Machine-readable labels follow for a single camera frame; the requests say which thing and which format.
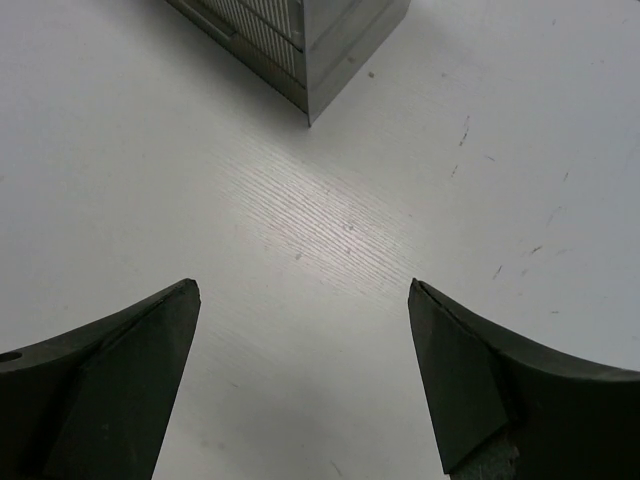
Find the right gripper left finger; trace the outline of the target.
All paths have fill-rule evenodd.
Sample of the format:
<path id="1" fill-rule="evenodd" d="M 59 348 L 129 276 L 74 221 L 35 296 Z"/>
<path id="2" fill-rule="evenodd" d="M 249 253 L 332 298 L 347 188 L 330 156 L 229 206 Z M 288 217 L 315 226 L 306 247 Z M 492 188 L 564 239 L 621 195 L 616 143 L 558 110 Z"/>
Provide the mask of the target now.
<path id="1" fill-rule="evenodd" d="M 181 280 L 1 356 L 4 479 L 150 479 L 201 306 Z"/>

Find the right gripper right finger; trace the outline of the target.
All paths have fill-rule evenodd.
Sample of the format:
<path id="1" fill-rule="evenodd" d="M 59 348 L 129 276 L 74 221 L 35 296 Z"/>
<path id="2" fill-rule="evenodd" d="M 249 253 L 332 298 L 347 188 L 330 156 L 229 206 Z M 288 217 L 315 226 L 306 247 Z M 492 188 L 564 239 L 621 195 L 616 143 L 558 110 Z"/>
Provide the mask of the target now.
<path id="1" fill-rule="evenodd" d="M 420 280 L 411 283 L 408 310 L 448 477 L 638 477 L 636 371 L 546 347 Z"/>

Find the clear acrylic drawer organizer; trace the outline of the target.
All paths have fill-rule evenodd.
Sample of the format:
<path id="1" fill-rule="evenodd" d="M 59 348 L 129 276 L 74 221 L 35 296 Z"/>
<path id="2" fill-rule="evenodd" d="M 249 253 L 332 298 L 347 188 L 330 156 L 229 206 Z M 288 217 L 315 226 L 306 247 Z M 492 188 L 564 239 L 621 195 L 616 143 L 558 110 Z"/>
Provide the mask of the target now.
<path id="1" fill-rule="evenodd" d="M 405 18 L 405 0 L 190 0 L 176 10 L 313 124 Z"/>

